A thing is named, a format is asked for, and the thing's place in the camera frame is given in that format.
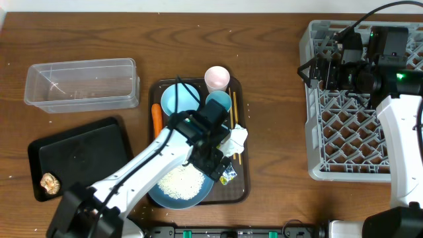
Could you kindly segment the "white rice pile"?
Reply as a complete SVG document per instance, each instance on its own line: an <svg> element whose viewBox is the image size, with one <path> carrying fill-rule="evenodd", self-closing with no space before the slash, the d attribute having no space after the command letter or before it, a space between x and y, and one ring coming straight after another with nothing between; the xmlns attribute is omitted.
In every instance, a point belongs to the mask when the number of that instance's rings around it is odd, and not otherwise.
<svg viewBox="0 0 423 238"><path fill-rule="evenodd" d="M181 165L166 174L157 186L172 199L190 200L199 193L204 180L204 174L192 164Z"/></svg>

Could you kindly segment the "small light blue bowl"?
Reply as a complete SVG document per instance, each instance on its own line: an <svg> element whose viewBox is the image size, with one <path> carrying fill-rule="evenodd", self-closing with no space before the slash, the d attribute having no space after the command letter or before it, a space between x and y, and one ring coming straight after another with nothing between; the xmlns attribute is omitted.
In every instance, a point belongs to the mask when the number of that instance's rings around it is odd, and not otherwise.
<svg viewBox="0 0 423 238"><path fill-rule="evenodd" d="M163 112L170 116L175 112L175 103L177 99L177 112L187 110L197 110L200 107L200 94L192 85L182 83L177 84L178 93L176 96L175 85L171 85L165 89L161 96L161 108Z"/></svg>

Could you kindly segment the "large dark blue plate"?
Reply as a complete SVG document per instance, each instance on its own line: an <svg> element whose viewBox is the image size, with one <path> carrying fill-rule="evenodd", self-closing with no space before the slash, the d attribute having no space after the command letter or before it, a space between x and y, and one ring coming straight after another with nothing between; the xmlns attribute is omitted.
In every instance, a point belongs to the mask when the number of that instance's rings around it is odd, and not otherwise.
<svg viewBox="0 0 423 238"><path fill-rule="evenodd" d="M200 189L199 193L190 200L175 200L170 198L168 195L157 186L157 184L148 192L149 197L159 206L169 208L173 210L181 210L191 208L192 206L198 205L211 191L214 186L214 181L207 177L205 174L205 180Z"/></svg>

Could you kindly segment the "brown food scrap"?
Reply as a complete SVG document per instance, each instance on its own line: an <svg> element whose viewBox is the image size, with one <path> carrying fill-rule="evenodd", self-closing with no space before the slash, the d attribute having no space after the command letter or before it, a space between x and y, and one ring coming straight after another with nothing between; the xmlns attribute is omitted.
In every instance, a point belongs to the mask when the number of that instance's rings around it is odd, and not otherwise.
<svg viewBox="0 0 423 238"><path fill-rule="evenodd" d="M60 181L51 173L43 174L40 180L40 186L49 195L57 194L61 188Z"/></svg>

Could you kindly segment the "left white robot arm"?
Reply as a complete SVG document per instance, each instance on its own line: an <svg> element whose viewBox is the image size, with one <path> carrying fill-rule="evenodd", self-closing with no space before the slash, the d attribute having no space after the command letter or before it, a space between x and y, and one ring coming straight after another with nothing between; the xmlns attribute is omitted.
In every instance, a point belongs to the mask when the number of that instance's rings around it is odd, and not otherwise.
<svg viewBox="0 0 423 238"><path fill-rule="evenodd" d="M210 100L175 112L155 140L121 169L91 186L74 184L59 203L47 237L143 237L128 219L133 207L166 174L189 163L217 182L231 160L218 150L230 131L227 109Z"/></svg>

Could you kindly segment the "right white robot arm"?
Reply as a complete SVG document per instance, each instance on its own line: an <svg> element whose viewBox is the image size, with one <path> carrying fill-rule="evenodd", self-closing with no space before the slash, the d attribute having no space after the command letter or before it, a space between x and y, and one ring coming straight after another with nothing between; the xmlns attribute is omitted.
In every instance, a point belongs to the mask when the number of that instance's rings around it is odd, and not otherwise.
<svg viewBox="0 0 423 238"><path fill-rule="evenodd" d="M297 69L309 88L370 95L391 172L391 207L362 222L334 220L327 237L422 236L422 72L407 69L408 28L374 26L367 47L353 26L334 35L340 59L313 58Z"/></svg>

